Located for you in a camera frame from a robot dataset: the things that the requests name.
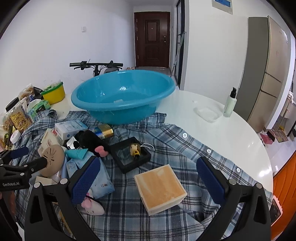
blue gripper pad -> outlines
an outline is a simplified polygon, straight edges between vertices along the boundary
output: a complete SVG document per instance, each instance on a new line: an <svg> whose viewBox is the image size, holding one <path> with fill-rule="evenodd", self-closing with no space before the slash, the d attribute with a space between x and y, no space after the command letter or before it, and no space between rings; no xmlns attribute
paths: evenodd
<svg viewBox="0 0 296 241"><path fill-rule="evenodd" d="M70 178L69 192L71 202L77 205L83 202L91 185L101 169L98 157L92 156L81 169L78 169Z"/></svg>
<svg viewBox="0 0 296 241"><path fill-rule="evenodd" d="M209 167L209 165L211 165L210 162L206 160L208 162L207 164L203 160L204 158L205 157L198 158L196 162L196 170L209 191L214 203L223 205L225 202L225 190Z"/></svg>
<svg viewBox="0 0 296 241"><path fill-rule="evenodd" d="M10 158L11 159L16 159L16 158L23 157L23 156L28 155L28 154L29 154L28 147L22 147L20 149L12 150L10 152Z"/></svg>

can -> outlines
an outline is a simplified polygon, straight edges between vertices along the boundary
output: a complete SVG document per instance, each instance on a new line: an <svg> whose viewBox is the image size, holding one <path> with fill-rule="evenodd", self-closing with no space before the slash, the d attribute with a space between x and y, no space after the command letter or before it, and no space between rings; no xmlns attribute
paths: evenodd
<svg viewBox="0 0 296 241"><path fill-rule="evenodd" d="M98 127L90 128L100 139L106 139L114 136L113 129L108 124L101 124Z"/></svg>

orange leather upholstery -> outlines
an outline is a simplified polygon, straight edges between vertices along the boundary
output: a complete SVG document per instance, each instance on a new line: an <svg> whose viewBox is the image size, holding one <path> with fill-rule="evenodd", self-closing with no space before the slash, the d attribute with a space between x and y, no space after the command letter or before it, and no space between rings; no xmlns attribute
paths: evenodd
<svg viewBox="0 0 296 241"><path fill-rule="evenodd" d="M283 168L274 176L274 195L283 208L283 215L271 227L271 239L274 239L287 227L296 212L296 152Z"/></svg>

brown door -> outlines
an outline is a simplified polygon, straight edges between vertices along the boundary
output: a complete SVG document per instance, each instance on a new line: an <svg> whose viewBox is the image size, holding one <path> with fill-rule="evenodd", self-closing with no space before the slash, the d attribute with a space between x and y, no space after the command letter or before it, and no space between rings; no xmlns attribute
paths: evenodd
<svg viewBox="0 0 296 241"><path fill-rule="evenodd" d="M137 67L169 67L169 12L136 12L135 36Z"/></svg>

black plush toy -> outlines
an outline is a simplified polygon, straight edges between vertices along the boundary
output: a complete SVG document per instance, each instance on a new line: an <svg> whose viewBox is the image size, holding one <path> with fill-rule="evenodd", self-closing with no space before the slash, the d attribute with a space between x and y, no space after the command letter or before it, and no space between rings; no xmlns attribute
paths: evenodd
<svg viewBox="0 0 296 241"><path fill-rule="evenodd" d="M100 139L95 133L90 130L78 132L75 135L75 139L78 140L79 145L82 148L87 148L97 157L105 157L110 152L110 147L106 140Z"/></svg>

